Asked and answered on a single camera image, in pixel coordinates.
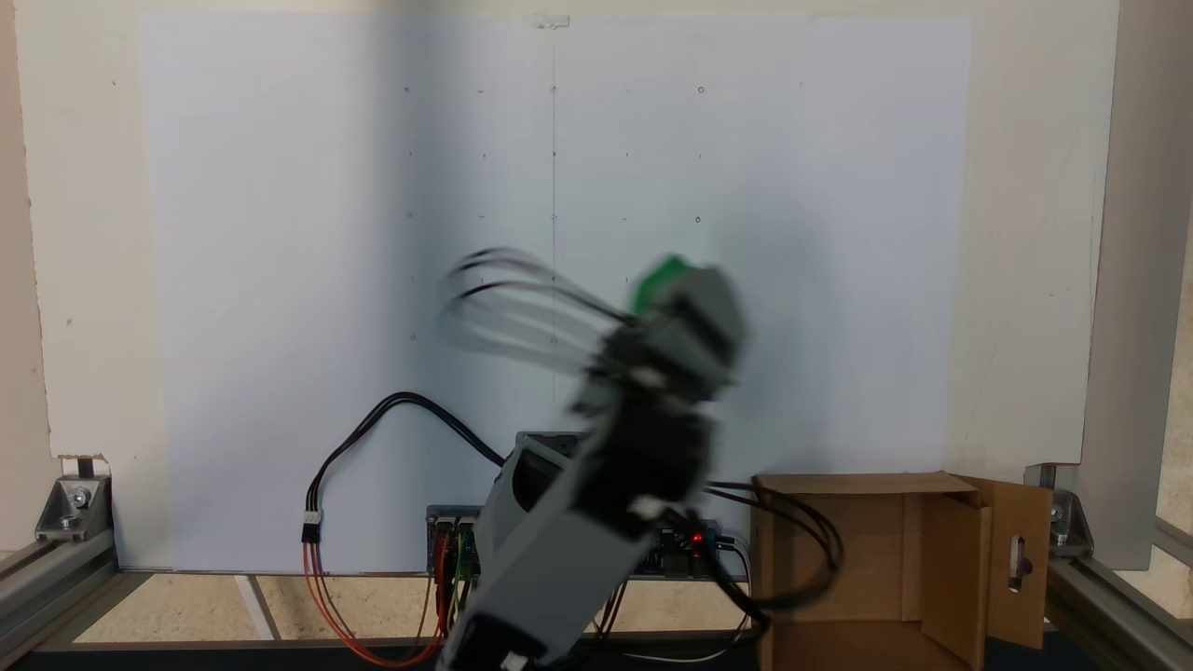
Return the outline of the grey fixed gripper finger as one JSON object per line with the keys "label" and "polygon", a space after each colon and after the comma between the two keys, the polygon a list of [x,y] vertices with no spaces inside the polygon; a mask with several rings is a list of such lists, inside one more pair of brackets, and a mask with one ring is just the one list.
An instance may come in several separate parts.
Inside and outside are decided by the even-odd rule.
{"label": "grey fixed gripper finger", "polygon": [[721,267],[684,267],[667,288],[667,314],[686,324],[713,361],[737,365],[747,328],[733,282]]}

